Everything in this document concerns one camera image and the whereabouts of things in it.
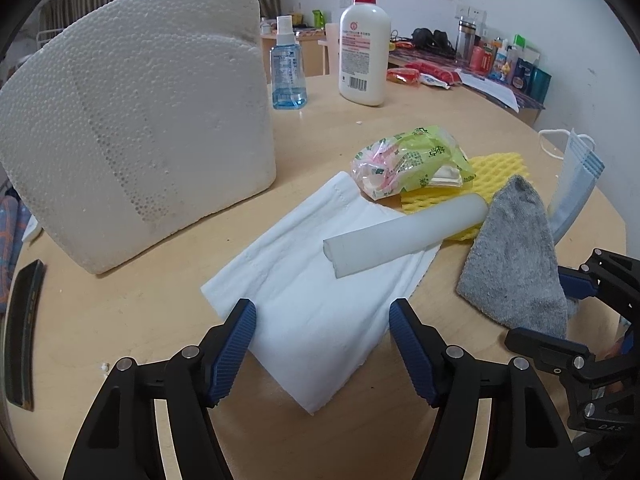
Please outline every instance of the silver bolt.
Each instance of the silver bolt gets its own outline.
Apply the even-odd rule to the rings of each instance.
[[[584,416],[593,416],[596,412],[596,407],[593,402],[590,402],[584,407]]]
[[[516,357],[513,360],[513,366],[515,366],[518,370],[526,370],[529,368],[529,361],[527,361],[524,357]]]
[[[182,357],[184,357],[185,359],[192,359],[196,357],[196,355],[198,355],[199,353],[200,353],[200,349],[194,345],[185,346],[181,352]]]
[[[447,355],[454,359],[460,359],[465,354],[465,351],[459,346],[447,346]]]
[[[123,372],[124,370],[129,370],[132,364],[133,361],[131,359],[129,359],[128,357],[123,357],[116,363],[116,368]]]

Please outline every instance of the white foam block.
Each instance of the white foam block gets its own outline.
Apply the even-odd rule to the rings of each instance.
[[[0,160],[100,273],[275,179],[258,0],[115,0],[0,90]]]

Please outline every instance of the face mask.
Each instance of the face mask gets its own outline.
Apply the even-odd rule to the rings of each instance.
[[[540,137],[546,134],[564,133],[569,135],[564,157],[542,149],[553,158],[564,160],[558,179],[558,187],[546,210],[554,243],[557,244],[574,223],[582,208],[587,203],[596,182],[604,170],[604,164],[593,153],[596,143],[591,137],[577,135],[573,130],[542,130]]]

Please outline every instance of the black phone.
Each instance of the black phone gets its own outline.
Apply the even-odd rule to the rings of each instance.
[[[33,411],[31,357],[44,264],[35,260],[15,277],[4,334],[4,389],[10,403]]]

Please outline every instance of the white paper towel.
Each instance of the white paper towel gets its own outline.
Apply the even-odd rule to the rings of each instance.
[[[115,0],[0,90],[0,160],[103,272],[274,181],[258,0]]]
[[[411,295],[439,248],[337,280],[322,240],[399,216],[339,173],[202,287],[223,319],[239,298],[255,303],[250,350],[309,413],[363,364],[388,327],[389,305]]]

